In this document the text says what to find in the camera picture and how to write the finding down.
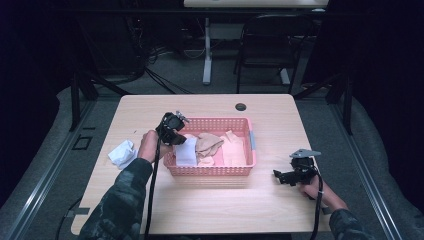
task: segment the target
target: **white napkin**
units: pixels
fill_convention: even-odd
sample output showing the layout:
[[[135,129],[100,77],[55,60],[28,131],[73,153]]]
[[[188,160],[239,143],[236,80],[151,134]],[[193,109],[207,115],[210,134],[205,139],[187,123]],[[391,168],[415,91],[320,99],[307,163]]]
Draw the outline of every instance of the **white napkin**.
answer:
[[[181,145],[175,145],[177,166],[193,167],[197,165],[196,159],[197,138],[187,138]]]
[[[133,146],[134,144],[130,140],[125,140],[108,154],[110,160],[120,170],[126,168],[137,158],[138,150],[132,149]]]

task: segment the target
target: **pink basket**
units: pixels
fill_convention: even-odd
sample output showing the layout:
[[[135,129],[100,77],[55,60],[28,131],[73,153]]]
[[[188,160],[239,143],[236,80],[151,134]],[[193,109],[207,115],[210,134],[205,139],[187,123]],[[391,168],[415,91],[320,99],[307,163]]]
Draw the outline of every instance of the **pink basket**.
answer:
[[[173,153],[164,156],[164,165],[173,176],[247,176],[256,164],[255,141],[253,138],[252,125],[247,118],[190,118],[190,123],[179,132],[180,134],[211,133],[222,136],[228,131],[243,139],[245,166],[225,166],[222,152],[218,151],[213,156],[215,165],[208,167],[181,167],[176,166],[176,158]]]

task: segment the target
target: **chair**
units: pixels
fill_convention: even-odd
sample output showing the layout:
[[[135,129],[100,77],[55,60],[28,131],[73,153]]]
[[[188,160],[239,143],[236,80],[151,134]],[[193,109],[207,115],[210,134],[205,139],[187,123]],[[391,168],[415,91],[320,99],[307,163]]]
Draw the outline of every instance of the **chair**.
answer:
[[[277,74],[284,68],[293,69],[288,90],[290,94],[303,41],[312,31],[312,20],[301,15],[264,14],[249,19],[241,33],[234,66],[234,74],[237,73],[237,93],[240,92],[243,66],[276,68]]]

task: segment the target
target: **person's right hand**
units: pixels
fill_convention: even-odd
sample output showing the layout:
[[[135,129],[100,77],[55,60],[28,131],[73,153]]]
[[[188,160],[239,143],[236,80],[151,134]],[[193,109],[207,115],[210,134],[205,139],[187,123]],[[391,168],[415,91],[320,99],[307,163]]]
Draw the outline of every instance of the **person's right hand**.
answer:
[[[143,139],[141,140],[137,157],[146,159],[147,161],[153,163],[155,161],[156,146],[157,146],[158,139],[159,139],[159,136],[157,132],[154,130],[149,130],[147,133],[145,133],[143,135]],[[172,151],[171,146],[167,146],[161,143],[159,159],[161,159],[166,153],[169,153],[171,151]]]
[[[322,203],[327,205],[331,211],[335,211],[337,209],[348,209],[346,203],[339,197],[333,190],[325,183],[323,180],[323,195],[322,195]],[[311,184],[301,184],[299,187],[300,192],[305,197],[312,197],[317,199],[318,191],[319,191],[319,178],[315,176],[312,178]]]

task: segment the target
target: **desk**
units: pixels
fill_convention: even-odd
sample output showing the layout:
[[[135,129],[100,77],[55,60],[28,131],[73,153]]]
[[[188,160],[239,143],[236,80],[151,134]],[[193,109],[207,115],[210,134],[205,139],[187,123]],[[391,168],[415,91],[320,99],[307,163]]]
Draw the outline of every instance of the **desk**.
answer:
[[[246,104],[247,109],[236,110],[237,103]],[[315,201],[302,197],[297,187],[279,184],[272,171],[292,171],[289,155],[299,148],[310,149],[293,97],[285,94],[124,96],[80,208],[89,208],[91,214],[119,174],[107,154],[125,139],[138,148],[143,133],[154,129],[165,112],[175,110],[188,118],[248,117],[257,163],[249,176],[173,177],[160,161],[151,234],[312,232]],[[87,219],[88,215],[77,215],[72,233],[79,234]],[[320,219],[319,230],[329,231],[329,215]]]
[[[329,0],[184,0],[188,8],[302,8],[317,9],[327,7]],[[203,84],[211,83],[212,57],[210,52],[210,23],[205,21],[205,67]]]

